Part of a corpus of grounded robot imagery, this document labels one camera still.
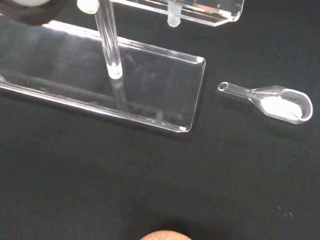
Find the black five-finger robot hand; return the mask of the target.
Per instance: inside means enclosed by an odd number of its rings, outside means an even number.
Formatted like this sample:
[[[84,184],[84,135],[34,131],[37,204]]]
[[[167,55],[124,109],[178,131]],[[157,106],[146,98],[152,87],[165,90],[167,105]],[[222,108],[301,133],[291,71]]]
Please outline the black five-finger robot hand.
[[[52,21],[67,3],[68,0],[1,0],[0,14],[19,23],[40,26]]]

